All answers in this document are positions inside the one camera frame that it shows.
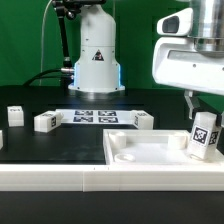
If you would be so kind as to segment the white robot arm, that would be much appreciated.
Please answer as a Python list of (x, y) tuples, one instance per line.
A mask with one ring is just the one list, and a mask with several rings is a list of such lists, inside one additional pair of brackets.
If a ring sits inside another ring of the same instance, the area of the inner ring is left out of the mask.
[[(189, 7), (157, 22), (152, 76), (156, 83), (185, 90), (189, 112), (195, 91), (224, 95), (224, 0), (184, 0)], [(81, 11), (81, 52), (69, 90), (88, 99), (125, 90), (115, 59), (114, 19), (99, 5)]]

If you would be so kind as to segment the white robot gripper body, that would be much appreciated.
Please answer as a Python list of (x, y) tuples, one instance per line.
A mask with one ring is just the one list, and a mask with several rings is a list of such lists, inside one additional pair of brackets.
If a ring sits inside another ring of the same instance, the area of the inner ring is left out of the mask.
[(190, 38), (162, 37), (152, 75), (158, 84), (224, 96), (224, 52), (198, 52)]

